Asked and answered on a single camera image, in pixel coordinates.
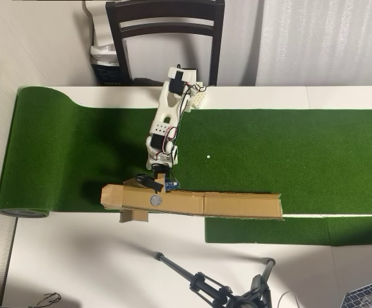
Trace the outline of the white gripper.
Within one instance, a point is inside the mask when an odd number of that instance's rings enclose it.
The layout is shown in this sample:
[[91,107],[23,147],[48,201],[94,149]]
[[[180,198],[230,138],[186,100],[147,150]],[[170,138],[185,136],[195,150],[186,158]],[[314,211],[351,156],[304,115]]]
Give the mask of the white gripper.
[[170,177],[171,168],[168,165],[154,163],[151,165],[155,179],[166,179]]

